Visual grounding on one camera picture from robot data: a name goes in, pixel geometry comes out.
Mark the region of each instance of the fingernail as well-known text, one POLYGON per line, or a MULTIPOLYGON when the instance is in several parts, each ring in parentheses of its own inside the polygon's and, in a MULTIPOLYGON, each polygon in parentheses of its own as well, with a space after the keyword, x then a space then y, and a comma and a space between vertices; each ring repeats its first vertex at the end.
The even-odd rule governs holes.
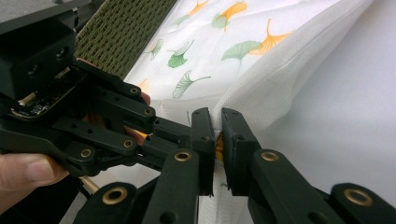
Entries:
POLYGON ((49 161, 43 159, 27 164, 26 177, 31 181, 52 180, 55 178, 49 161))

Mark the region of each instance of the green mesh fabric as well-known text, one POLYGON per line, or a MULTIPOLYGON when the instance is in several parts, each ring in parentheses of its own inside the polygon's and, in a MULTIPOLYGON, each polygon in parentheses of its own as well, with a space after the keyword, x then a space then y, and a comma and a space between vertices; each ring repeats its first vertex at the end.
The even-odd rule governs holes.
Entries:
POLYGON ((125 78, 177 0, 106 0, 77 37, 76 57, 125 78))

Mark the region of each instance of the ginkgo leaf print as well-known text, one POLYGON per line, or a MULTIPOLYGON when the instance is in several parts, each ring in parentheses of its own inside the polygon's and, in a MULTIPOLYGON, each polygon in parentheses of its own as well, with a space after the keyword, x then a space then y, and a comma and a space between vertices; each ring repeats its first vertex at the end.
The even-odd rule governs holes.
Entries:
POLYGON ((140 90, 144 93, 148 93, 149 92, 149 81, 145 78, 145 80, 143 80, 138 87, 140 88, 140 90))
POLYGON ((224 28, 224 32, 227 31, 227 25, 233 15, 242 12, 248 8, 248 5, 244 2, 238 2, 233 4, 223 13, 217 15, 212 21, 212 26, 216 28, 224 28))
POLYGON ((176 68, 186 63, 188 59, 184 58, 184 54, 187 52, 193 42, 194 41, 192 40, 190 44, 189 41, 187 41, 183 45, 183 47, 181 47, 181 49, 174 51, 174 54, 172 54, 171 58, 168 61, 168 66, 171 68, 176 68))
POLYGON ((183 77, 180 79, 180 81, 177 83, 175 90, 173 91, 173 98, 174 99, 180 99, 184 92, 191 86, 194 82, 202 80, 204 78, 210 78, 210 77, 201 77, 196 80, 191 80, 190 79, 190 74, 191 70, 186 72, 183 77))
POLYGON ((267 37, 265 38, 265 40, 262 41, 260 43, 260 45, 257 46, 256 48, 251 49, 248 52, 249 54, 263 55, 266 52, 268 52, 268 50, 273 48, 276 44, 278 44, 280 41, 282 41, 284 38, 286 38, 288 35, 290 35, 292 33, 292 31, 291 31, 284 35, 271 35, 270 34, 270 23, 271 23, 271 19, 269 19, 267 22, 267 37))
POLYGON ((258 41, 245 41, 239 44, 235 44, 224 52, 222 61, 226 59, 235 58, 242 62, 242 59, 249 53, 250 50, 257 48, 260 45, 258 41))
POLYGON ((204 8, 208 2, 209 2, 209 0, 199 3, 199 0, 197 0, 196 6, 190 12, 188 12, 186 15, 176 19, 172 24, 179 26, 181 23, 183 23, 183 21, 188 20, 192 15, 194 15, 195 13, 199 12, 202 8, 204 8))
POLYGON ((160 52, 162 47, 163 47, 163 40, 159 39, 152 50, 144 52, 144 53, 151 53, 150 59, 153 60, 155 58, 155 56, 157 56, 158 52, 160 52))

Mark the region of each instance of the green ginkgo leaf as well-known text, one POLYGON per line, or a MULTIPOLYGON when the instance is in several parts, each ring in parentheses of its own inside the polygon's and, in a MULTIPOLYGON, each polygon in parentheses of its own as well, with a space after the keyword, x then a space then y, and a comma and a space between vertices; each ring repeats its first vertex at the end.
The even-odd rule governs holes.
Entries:
POLYGON ((179 26, 181 23, 183 23, 183 21, 186 21, 186 20, 188 20, 189 18, 190 18, 190 15, 182 16, 182 17, 176 19, 175 21, 173 21, 172 24, 173 24, 173 25, 179 26))
POLYGON ((173 91, 173 98, 174 99, 180 99, 184 92, 189 88, 189 86, 192 85, 192 83, 198 81, 198 80, 202 80, 204 78, 210 78, 210 77, 201 77, 198 78, 196 80, 191 80, 190 79, 190 74, 191 74, 191 70, 189 70, 188 72, 186 72, 183 77, 180 79, 180 81, 177 83, 175 90, 173 91))
POLYGON ((235 58, 241 62, 251 49, 257 48, 259 45, 260 42, 257 41, 245 41, 235 44, 224 52, 221 60, 224 61, 226 59, 235 58))
POLYGON ((192 45, 193 42, 194 41, 192 40, 192 42, 190 44, 189 41, 187 41, 183 45, 183 47, 174 51, 174 54, 171 56, 171 58, 168 61, 168 66, 171 68, 176 68, 176 67, 179 67, 179 66, 183 65, 184 63, 186 63, 188 59, 184 58, 184 54, 190 48, 190 46, 192 45))
POLYGON ((180 54, 180 55, 173 54, 172 57, 168 61, 168 66, 171 68, 176 68, 176 67, 179 67, 179 66, 183 65, 184 63, 186 63, 187 60, 188 59, 184 58, 184 54, 180 54))
POLYGON ((227 18, 226 17, 223 17, 223 16, 220 16, 219 17, 219 14, 213 19, 213 21, 212 21, 212 26, 214 27, 214 28, 220 28, 220 29, 222 29, 222 28, 224 28, 224 27, 226 27, 226 25, 228 25, 228 21, 227 21, 227 18))
POLYGON ((157 41, 157 44, 155 44, 154 48, 149 51, 149 52, 145 52, 145 53, 151 53, 151 60, 153 60, 155 58, 155 56, 157 56, 158 52, 160 52, 161 48, 163 47, 163 40, 159 39, 157 41))

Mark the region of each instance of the white surface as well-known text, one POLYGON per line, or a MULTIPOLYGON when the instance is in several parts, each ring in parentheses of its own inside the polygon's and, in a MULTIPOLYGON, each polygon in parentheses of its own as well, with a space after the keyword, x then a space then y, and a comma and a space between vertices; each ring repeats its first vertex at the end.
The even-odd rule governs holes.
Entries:
MULTIPOLYGON (((375 1, 308 80, 289 114, 258 136, 311 185, 355 183, 396 206, 396 1, 375 1)), ((251 222, 245 209, 240 223, 251 222)))

